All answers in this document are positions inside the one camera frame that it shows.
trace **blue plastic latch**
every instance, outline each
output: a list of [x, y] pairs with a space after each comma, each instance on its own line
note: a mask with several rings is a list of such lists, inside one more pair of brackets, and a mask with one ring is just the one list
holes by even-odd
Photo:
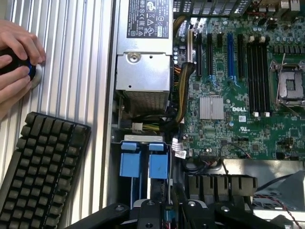
[[148, 149], [150, 151], [164, 151], [164, 145], [161, 143], [150, 143]]
[[137, 149], [137, 144], [135, 142], [123, 142], [121, 149], [135, 151]]
[[149, 156], [149, 177], [167, 179], [168, 156], [152, 154]]
[[140, 157], [139, 153], [122, 153], [120, 176], [122, 177], [140, 177]]

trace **green circuit board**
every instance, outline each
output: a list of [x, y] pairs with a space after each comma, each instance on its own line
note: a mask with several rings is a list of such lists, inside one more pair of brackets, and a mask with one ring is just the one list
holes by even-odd
[[[228, 18], [201, 19], [194, 25], [194, 31], [203, 35], [202, 77], [194, 73], [190, 78], [187, 113], [183, 145], [188, 156], [198, 157], [203, 153], [217, 155], [222, 149], [226, 158], [242, 158], [243, 153], [233, 146], [232, 142], [248, 153], [252, 159], [305, 159], [305, 113], [303, 108], [287, 108], [275, 105], [277, 94], [277, 75], [269, 71], [271, 116], [254, 117], [249, 112], [248, 75], [246, 44], [250, 36], [256, 34], [270, 37], [267, 46], [268, 66], [272, 62], [281, 63], [283, 54], [274, 53], [274, 46], [304, 46], [305, 25], [295, 22], [289, 29], [287, 23], [277, 22], [277, 28], [268, 30], [266, 25], [257, 26], [252, 18], [230, 20]], [[206, 35], [213, 35], [213, 74], [212, 82], [207, 74]], [[223, 45], [217, 47], [216, 35], [223, 34]], [[236, 84], [228, 81], [227, 33], [234, 38], [234, 70]], [[244, 78], [238, 76], [237, 35], [244, 36]], [[181, 40], [175, 40], [175, 46], [181, 47]], [[185, 60], [185, 51], [179, 50], [178, 62]], [[305, 54], [287, 55], [285, 63], [303, 63]], [[224, 102], [224, 119], [200, 119], [200, 97], [221, 96]]]

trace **chipset heatsink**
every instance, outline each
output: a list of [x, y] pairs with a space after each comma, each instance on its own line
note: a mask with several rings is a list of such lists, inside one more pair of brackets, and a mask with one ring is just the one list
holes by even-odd
[[224, 99], [220, 96], [200, 97], [200, 119], [224, 119]]

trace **motherboard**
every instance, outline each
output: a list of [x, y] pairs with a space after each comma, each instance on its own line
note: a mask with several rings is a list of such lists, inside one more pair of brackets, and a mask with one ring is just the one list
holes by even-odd
[[176, 66], [197, 64], [184, 117], [189, 157], [305, 159], [303, 18], [193, 19], [173, 53]]

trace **blue pcie slot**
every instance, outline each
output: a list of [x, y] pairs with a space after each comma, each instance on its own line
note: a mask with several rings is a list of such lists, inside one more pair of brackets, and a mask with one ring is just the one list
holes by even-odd
[[227, 34], [227, 49], [228, 49], [228, 77], [234, 82], [236, 86], [236, 74], [235, 74], [235, 65], [234, 65], [234, 39], [233, 34]]

